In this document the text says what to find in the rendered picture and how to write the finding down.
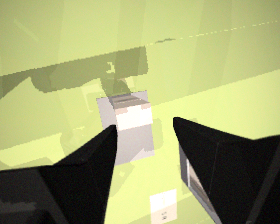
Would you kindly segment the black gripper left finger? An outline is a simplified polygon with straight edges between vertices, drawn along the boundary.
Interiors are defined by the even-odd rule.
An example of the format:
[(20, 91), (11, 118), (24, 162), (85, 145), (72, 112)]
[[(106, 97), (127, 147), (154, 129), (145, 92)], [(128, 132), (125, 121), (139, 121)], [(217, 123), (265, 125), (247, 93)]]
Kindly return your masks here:
[(105, 224), (117, 140), (113, 124), (52, 165), (0, 170), (0, 213), (44, 209), (56, 224)]

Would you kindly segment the grey rectangular box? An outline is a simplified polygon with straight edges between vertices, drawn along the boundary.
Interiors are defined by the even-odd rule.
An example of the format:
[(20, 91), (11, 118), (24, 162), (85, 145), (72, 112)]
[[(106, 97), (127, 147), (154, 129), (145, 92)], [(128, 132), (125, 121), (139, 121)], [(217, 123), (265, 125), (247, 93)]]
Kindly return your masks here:
[(211, 203), (209, 197), (206, 195), (202, 185), (200, 184), (195, 172), (193, 171), (192, 166), (189, 166), (189, 173), (190, 173), (189, 182), (196, 189), (196, 191), (201, 195), (201, 197), (206, 200), (206, 202), (210, 205), (210, 208), (215, 212), (215, 210), (213, 209), (213, 207), (211, 205), (212, 203)]

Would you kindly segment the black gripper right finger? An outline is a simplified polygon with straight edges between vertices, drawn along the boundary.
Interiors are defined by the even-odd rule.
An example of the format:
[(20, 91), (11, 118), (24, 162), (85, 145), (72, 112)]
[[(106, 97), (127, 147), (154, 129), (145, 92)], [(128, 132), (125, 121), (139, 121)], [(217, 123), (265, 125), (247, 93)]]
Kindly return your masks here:
[(280, 134), (244, 138), (181, 117), (173, 129), (222, 224), (254, 224), (280, 169)]

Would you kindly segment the grey open-top bin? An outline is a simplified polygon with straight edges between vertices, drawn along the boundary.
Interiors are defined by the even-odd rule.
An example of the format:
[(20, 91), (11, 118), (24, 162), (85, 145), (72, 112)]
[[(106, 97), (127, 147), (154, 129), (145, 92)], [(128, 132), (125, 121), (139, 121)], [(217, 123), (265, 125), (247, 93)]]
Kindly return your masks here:
[(212, 220), (216, 224), (222, 224), (218, 215), (210, 208), (210, 205), (206, 202), (206, 200), (201, 197), (201, 195), (196, 191), (196, 189), (189, 182), (189, 176), (190, 176), (189, 166), (191, 166), (191, 164), (188, 161), (180, 144), (179, 144), (179, 153), (180, 153), (181, 178), (185, 182), (185, 185), (193, 194), (193, 196), (200, 202), (203, 208), (207, 211), (207, 214), (212, 218)]

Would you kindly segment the pale pink box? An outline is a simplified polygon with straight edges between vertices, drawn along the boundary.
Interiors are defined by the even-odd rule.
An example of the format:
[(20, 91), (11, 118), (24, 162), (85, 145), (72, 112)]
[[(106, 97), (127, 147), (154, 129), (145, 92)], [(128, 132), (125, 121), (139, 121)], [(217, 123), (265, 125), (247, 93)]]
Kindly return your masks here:
[(119, 131), (153, 123), (150, 102), (133, 95), (112, 100)]

